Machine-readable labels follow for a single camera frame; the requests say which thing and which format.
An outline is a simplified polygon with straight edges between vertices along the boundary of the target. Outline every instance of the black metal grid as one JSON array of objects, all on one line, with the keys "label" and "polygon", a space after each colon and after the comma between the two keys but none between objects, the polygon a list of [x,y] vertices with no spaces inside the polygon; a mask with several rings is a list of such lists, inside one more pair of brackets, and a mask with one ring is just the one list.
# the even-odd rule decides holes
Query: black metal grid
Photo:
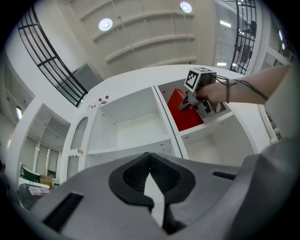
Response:
[{"label": "black metal grid", "polygon": [[[234,45],[235,49],[230,70],[245,75],[249,66],[250,59],[252,57],[256,37],[256,27],[253,31],[253,27],[254,25],[256,25],[256,5],[255,0],[236,0],[235,3],[237,9],[237,29],[236,40]],[[240,12],[242,15],[242,23],[240,22]],[[250,47],[249,58],[247,60],[247,63],[239,62],[239,58],[242,54],[242,45],[247,45]]]},{"label": "black metal grid", "polygon": [[19,33],[26,50],[48,81],[78,107],[88,91],[78,82],[47,38],[32,6],[19,22]]}]

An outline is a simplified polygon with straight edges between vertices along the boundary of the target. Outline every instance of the ceiling beam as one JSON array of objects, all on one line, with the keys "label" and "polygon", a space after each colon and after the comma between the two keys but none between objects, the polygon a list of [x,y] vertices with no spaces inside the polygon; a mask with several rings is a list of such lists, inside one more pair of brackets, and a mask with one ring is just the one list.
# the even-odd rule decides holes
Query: ceiling beam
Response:
[{"label": "ceiling beam", "polygon": [[171,15],[182,15],[182,16],[185,15],[185,17],[194,17],[193,14],[187,14],[182,11],[181,12],[164,11],[164,12],[147,13],[147,14],[143,14],[143,15],[134,16],[134,17],[128,18],[126,20],[122,20],[122,22],[117,22],[112,26],[112,28],[109,31],[101,31],[98,34],[96,34],[95,36],[93,36],[92,39],[96,43],[107,33],[111,32],[113,29],[116,29],[116,28],[122,26],[122,24],[133,23],[135,21],[143,20],[143,19],[146,19],[149,17],[155,17],[155,16],[163,17],[163,16],[171,16]]},{"label": "ceiling beam", "polygon": [[132,51],[132,49],[137,49],[137,48],[143,48],[147,47],[152,44],[157,44],[160,43],[162,44],[163,42],[167,41],[176,41],[176,40],[187,40],[187,39],[195,39],[196,37],[194,35],[175,35],[175,36],[164,36],[164,37],[157,37],[153,39],[147,39],[146,41],[139,42],[137,44],[134,44],[132,46],[126,47],[125,49],[119,50],[117,52],[114,52],[113,54],[107,56],[105,58],[105,61],[107,63],[112,62],[115,58],[119,57],[122,54],[125,54],[129,51]]},{"label": "ceiling beam", "polygon": [[150,67],[156,67],[156,66],[162,66],[162,65],[179,64],[179,63],[183,63],[183,62],[196,61],[196,60],[197,60],[197,58],[195,56],[185,57],[185,58],[175,58],[175,59],[171,59],[171,60],[167,60],[167,61],[162,61],[162,62],[156,63],[154,65],[148,65],[143,68],[150,68]]}]

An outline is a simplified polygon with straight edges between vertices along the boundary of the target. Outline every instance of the black slot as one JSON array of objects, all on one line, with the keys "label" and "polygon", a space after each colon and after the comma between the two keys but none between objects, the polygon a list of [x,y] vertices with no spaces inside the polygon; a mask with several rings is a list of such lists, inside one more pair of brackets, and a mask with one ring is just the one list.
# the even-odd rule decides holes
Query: black slot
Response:
[{"label": "black slot", "polygon": [[224,178],[233,181],[236,177],[235,174],[232,173],[227,173],[227,172],[214,172],[212,175],[219,177],[219,178]]},{"label": "black slot", "polygon": [[44,220],[44,224],[59,232],[82,199],[82,195],[70,193]]}]

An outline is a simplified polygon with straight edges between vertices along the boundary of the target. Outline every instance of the glass panel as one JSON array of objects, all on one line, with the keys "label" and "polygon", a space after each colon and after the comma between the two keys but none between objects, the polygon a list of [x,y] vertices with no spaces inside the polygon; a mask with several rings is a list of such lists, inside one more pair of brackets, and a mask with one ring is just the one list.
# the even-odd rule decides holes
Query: glass panel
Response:
[{"label": "glass panel", "polygon": [[72,141],[71,149],[78,149],[81,147],[84,131],[86,129],[87,124],[88,124],[88,118],[82,119],[81,122],[78,124]]},{"label": "glass panel", "polygon": [[54,151],[53,149],[50,150],[50,156],[48,161],[48,171],[47,176],[49,177],[56,177],[56,164],[58,159],[58,152]]},{"label": "glass panel", "polygon": [[37,169],[36,172],[41,175],[46,174],[46,161],[47,161],[47,154],[49,148],[40,145],[37,157]]},{"label": "glass panel", "polygon": [[69,157],[67,165],[67,179],[73,177],[76,173],[78,173],[78,163],[79,157]]},{"label": "glass panel", "polygon": [[38,143],[30,138],[26,138],[24,146],[21,151],[21,162],[23,166],[33,170],[34,154]]}]

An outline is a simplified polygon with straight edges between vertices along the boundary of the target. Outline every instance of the cardboard box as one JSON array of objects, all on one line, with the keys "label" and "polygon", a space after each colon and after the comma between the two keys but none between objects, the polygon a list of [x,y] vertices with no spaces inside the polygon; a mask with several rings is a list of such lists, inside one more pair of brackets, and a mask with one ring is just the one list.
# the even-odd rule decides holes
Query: cardboard box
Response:
[{"label": "cardboard box", "polygon": [[53,189],[53,178],[41,175],[39,177],[39,183],[46,184]]}]

